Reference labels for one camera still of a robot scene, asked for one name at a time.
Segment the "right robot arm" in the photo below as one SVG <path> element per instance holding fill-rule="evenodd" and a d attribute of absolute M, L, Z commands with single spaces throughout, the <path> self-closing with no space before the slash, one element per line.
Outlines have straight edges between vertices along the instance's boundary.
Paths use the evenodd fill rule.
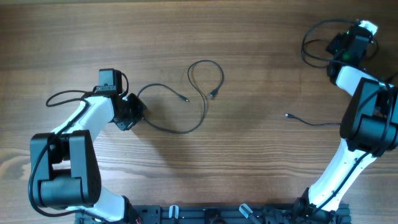
<path fill-rule="evenodd" d="M 340 145 L 321 177 L 297 199 L 292 216 L 304 222 L 330 223 L 341 199 L 362 171 L 397 148 L 397 87 L 361 67 L 378 27 L 352 21 L 348 31 L 327 45 L 327 75 L 351 96 L 340 123 Z"/>

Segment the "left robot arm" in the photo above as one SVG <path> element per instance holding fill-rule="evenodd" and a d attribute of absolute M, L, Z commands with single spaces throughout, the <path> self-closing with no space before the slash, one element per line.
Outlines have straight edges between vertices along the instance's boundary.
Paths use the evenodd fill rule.
<path fill-rule="evenodd" d="M 46 217 L 75 214 L 77 222 L 141 223 L 130 201 L 102 186 L 93 142 L 108 123 L 130 130 L 143 118 L 145 105 L 128 92 L 127 76 L 99 71 L 99 82 L 77 98 L 78 109 L 49 133 L 30 140 L 31 207 Z"/>

